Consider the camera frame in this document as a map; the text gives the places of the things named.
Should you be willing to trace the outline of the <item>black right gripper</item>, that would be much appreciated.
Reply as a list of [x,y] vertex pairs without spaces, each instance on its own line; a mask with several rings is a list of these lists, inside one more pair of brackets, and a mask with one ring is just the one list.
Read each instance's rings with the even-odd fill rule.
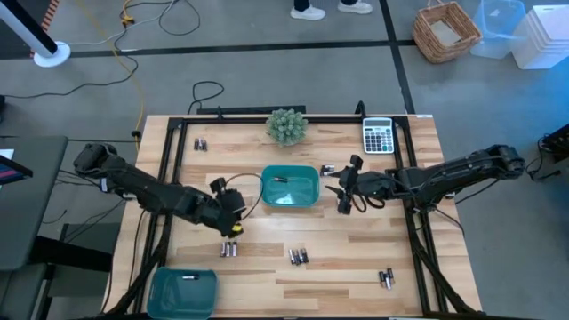
[[394,183],[385,173],[360,173],[364,164],[360,156],[352,155],[349,165],[342,170],[332,172],[331,176],[338,179],[341,188],[326,186],[337,199],[337,211],[341,214],[350,214],[355,207],[359,212],[365,212],[367,206],[382,209],[385,199],[394,189]]

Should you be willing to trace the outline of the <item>teal plastic bin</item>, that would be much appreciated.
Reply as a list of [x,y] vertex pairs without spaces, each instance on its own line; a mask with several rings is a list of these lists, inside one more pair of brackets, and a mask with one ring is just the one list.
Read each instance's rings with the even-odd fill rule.
[[[287,178],[288,182],[275,182],[273,177]],[[315,204],[319,198],[319,173],[312,166],[272,164],[263,169],[261,178],[262,200],[269,206],[307,208]]]
[[[198,280],[182,276],[199,275]],[[153,275],[147,313],[158,320],[207,320],[215,310],[218,277],[211,269],[159,268]]]

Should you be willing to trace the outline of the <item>white desk calculator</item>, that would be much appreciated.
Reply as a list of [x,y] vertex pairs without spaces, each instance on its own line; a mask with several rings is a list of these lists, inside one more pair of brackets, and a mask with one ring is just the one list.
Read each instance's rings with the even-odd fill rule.
[[363,144],[368,155],[388,155],[395,151],[393,120],[389,117],[367,117],[362,125]]

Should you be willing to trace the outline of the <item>green artificial succulent plant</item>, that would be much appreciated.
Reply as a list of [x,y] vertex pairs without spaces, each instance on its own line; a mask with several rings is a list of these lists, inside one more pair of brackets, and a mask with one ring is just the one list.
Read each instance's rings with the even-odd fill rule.
[[293,109],[273,111],[266,121],[267,135],[279,146],[288,147],[305,140],[308,120]]

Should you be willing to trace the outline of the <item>wicker basket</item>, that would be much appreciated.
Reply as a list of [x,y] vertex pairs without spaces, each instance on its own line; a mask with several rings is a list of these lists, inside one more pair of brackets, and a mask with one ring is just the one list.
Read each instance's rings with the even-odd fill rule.
[[[436,4],[432,4],[429,0],[428,6],[418,11],[413,24],[413,40],[423,56],[433,64],[460,57],[482,39],[474,21],[457,2],[436,1]],[[443,46],[430,29],[430,25],[438,20],[458,33],[461,36],[460,42]]]

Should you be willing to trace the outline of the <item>person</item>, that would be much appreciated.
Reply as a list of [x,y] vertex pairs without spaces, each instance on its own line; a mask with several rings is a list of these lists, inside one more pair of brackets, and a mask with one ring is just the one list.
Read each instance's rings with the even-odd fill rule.
[[[363,0],[339,0],[337,8],[340,12],[354,14],[369,14],[373,11],[373,6]],[[326,11],[316,8],[310,0],[293,0],[293,8],[290,16],[296,20],[318,21],[322,20]]]

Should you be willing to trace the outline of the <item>black desk base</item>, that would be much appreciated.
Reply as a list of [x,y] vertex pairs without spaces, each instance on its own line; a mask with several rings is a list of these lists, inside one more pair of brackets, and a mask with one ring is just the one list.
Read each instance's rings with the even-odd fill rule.
[[40,227],[26,230],[24,258],[27,264],[48,264],[109,272],[112,254],[65,241],[68,224],[65,224],[56,238],[42,236]]

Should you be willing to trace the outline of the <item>grey cardboard sheet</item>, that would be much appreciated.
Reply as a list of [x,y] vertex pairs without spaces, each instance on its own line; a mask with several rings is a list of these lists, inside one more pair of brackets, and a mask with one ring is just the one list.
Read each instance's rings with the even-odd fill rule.
[[443,46],[451,46],[461,40],[461,36],[442,20],[432,23],[430,29]]

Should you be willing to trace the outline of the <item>dark grey desk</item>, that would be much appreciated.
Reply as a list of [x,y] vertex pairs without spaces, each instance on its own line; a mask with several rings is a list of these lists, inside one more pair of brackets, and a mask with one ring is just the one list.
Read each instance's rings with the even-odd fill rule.
[[0,139],[0,150],[33,172],[0,187],[0,272],[28,263],[67,145],[64,136]]

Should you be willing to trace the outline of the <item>black equipment box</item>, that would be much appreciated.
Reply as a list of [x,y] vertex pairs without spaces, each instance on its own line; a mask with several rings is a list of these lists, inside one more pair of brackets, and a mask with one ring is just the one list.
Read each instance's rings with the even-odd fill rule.
[[546,134],[541,141],[541,149],[551,155],[555,163],[569,158],[569,124]]

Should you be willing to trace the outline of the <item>clear plastic bin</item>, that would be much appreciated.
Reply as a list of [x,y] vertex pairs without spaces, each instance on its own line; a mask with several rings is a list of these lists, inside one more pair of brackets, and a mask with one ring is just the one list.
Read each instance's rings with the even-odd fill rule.
[[482,39],[470,49],[472,55],[501,60],[510,53],[509,42],[526,14],[520,0],[480,0],[473,21]]

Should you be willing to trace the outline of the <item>black screen device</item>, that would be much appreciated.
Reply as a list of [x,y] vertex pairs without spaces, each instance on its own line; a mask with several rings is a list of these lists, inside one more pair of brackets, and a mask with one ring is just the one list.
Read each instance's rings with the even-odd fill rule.
[[33,172],[12,160],[14,149],[0,149],[0,186],[33,177]]

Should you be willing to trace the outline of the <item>white pole stand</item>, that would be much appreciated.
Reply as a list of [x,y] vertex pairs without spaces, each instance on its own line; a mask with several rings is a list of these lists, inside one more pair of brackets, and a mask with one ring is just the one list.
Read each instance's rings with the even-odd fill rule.
[[54,68],[70,57],[69,45],[52,40],[17,0],[0,0],[0,19],[34,52],[37,66]]

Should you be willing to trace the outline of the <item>stacked white bins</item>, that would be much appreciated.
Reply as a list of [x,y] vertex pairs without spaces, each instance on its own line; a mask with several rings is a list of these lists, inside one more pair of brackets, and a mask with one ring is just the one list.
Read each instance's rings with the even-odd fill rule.
[[569,57],[569,4],[535,5],[510,41],[520,69],[550,69]]

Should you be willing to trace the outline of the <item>black metal table frame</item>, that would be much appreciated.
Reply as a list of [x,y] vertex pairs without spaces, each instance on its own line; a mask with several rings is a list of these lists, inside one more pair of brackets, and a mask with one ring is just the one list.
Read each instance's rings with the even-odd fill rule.
[[[194,150],[195,138],[207,151]],[[124,210],[114,254],[108,305],[127,292],[164,231],[170,239],[169,268],[211,269],[218,277],[217,317],[417,316],[437,309],[430,275],[417,277],[401,202],[383,209],[342,215],[335,194],[320,181],[317,202],[308,208],[271,207],[258,201],[259,176],[270,164],[344,167],[363,152],[356,115],[313,116],[306,139],[280,148],[267,135],[264,116],[150,116],[136,164],[165,181],[207,190],[226,177],[253,206],[237,239],[237,256],[220,256],[220,233],[174,218],[143,216],[131,203]],[[289,249],[305,248],[308,263],[292,265]],[[379,272],[392,268],[389,291]]]

